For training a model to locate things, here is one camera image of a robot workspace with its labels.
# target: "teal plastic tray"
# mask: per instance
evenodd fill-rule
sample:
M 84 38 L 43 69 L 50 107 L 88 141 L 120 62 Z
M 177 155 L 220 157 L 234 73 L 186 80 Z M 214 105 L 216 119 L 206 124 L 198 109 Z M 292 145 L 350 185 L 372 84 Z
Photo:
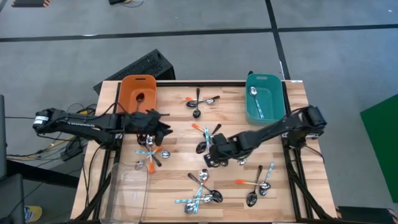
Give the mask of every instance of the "teal plastic tray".
M 257 101 L 264 119 L 260 118 L 256 101 L 250 95 L 250 87 L 256 87 Z M 251 74 L 246 80 L 246 121 L 249 124 L 269 125 L 285 116 L 282 82 L 275 75 Z

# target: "gray carpet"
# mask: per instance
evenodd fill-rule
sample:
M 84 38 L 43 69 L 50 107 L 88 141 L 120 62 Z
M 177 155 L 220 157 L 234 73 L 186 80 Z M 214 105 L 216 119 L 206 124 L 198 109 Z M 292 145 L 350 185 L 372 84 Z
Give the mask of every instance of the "gray carpet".
M 278 27 L 398 23 L 396 0 L 272 0 L 272 4 Z M 22 9 L 12 8 L 8 1 L 0 13 L 0 38 L 270 28 L 270 24 L 263 0 L 146 0 L 135 9 L 95 0 L 53 0 L 45 9 Z M 304 80 L 308 99 L 328 121 L 320 144 L 335 204 L 398 210 L 359 117 L 360 111 L 398 93 L 397 29 L 280 36 L 291 78 Z M 0 93 L 6 97 L 6 113 L 33 116 L 45 108 L 95 103 L 93 85 L 154 49 L 174 65 L 178 80 L 245 79 L 249 70 L 281 76 L 271 33 L 0 43 Z M 50 141 L 36 137 L 31 126 L 29 120 L 7 120 L 8 153 L 32 153 L 48 145 Z M 80 166 L 78 157 L 43 167 L 67 173 Z M 25 182 L 25 192 L 36 185 Z M 27 202 L 44 208 L 40 223 L 54 217 L 64 220 L 74 193 L 43 185 Z

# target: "wooden tabletop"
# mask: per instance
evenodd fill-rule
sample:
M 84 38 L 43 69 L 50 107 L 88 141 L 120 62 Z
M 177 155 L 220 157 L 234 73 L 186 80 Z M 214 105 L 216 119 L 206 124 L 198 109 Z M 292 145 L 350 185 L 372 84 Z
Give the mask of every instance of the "wooden tabletop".
M 302 82 L 286 81 L 287 93 L 292 110 L 308 105 Z M 98 100 L 97 114 L 103 113 L 114 102 L 118 82 L 103 82 Z M 157 108 L 160 113 L 170 113 L 163 117 L 162 122 L 171 125 L 172 134 L 165 137 L 163 150 L 171 152 L 169 159 L 162 159 L 162 167 L 155 167 L 156 172 L 150 175 L 147 205 L 144 222 L 292 222 L 295 221 L 292 199 L 290 196 L 287 171 L 284 155 L 279 137 L 271 139 L 260 145 L 248 157 L 244 166 L 237 165 L 235 160 L 230 160 L 228 167 L 209 168 L 210 179 L 206 186 L 219 190 L 224 197 L 223 203 L 201 203 L 196 215 L 184 213 L 183 203 L 174 203 L 176 199 L 192 198 L 199 185 L 187 177 L 189 172 L 198 176 L 199 170 L 206 167 L 203 154 L 196 154 L 197 144 L 204 140 L 202 133 L 191 127 L 196 123 L 201 127 L 213 130 L 218 123 L 223 126 L 218 131 L 225 136 L 231 136 L 241 131 L 257 130 L 258 126 L 247 124 L 245 119 L 244 87 L 214 86 L 201 87 L 201 98 L 210 98 L 220 95 L 221 99 L 213 105 L 201 104 L 202 116 L 200 119 L 192 118 L 192 109 L 185 106 L 185 97 L 195 97 L 196 87 L 158 87 Z M 320 151 L 318 141 L 309 140 L 307 144 Z M 94 141 L 89 142 L 85 156 L 85 169 L 98 147 Z M 145 155 L 134 153 L 135 150 L 145 150 L 136 142 L 136 136 L 124 136 L 121 153 L 121 162 L 134 165 L 136 161 L 145 158 Z M 97 191 L 103 165 L 104 150 L 100 150 L 94 158 L 91 170 L 91 184 L 89 196 L 92 198 Z M 302 149 L 302 160 L 309 191 L 325 211 L 336 217 L 335 206 L 330 192 L 328 178 L 322 159 L 317 154 Z M 274 161 L 269 183 L 272 188 L 265 197 L 259 196 L 257 204 L 253 207 L 246 205 L 246 196 L 253 190 L 252 185 L 238 185 L 234 181 L 243 179 L 254 181 L 258 165 L 264 169 L 260 176 L 265 179 L 270 163 Z M 125 184 L 116 192 L 113 206 L 113 218 L 120 221 L 131 221 L 136 212 L 137 203 L 132 199 L 132 188 Z M 297 191 L 301 214 L 305 217 L 305 207 L 301 192 Z M 107 201 L 104 196 L 101 211 Z M 76 193 L 72 217 L 78 216 L 85 207 L 86 189 L 83 172 Z

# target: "spoon in teal bin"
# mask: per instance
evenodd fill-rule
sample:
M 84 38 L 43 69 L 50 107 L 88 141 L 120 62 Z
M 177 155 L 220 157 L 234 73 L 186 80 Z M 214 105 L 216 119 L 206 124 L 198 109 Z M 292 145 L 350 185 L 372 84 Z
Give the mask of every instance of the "spoon in teal bin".
M 257 95 L 256 87 L 254 87 L 254 86 L 250 87 L 250 95 L 253 96 L 254 100 L 256 101 L 256 106 L 257 106 L 257 110 L 258 110 L 258 112 L 260 114 L 260 118 L 264 119 L 264 115 L 262 113 L 260 104 L 259 104 L 259 102 L 257 101 L 257 98 L 256 98 L 256 95 Z

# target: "orange plastic tray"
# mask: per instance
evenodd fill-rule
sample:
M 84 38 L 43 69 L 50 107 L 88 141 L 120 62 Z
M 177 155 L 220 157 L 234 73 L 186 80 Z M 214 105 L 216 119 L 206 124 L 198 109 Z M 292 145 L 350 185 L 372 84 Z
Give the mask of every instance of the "orange plastic tray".
M 137 107 L 137 95 L 143 93 L 144 101 Z M 120 92 L 119 103 L 128 113 L 146 113 L 146 110 L 156 109 L 156 80 L 152 75 L 129 75 L 123 78 Z M 124 111 L 118 106 L 118 113 Z

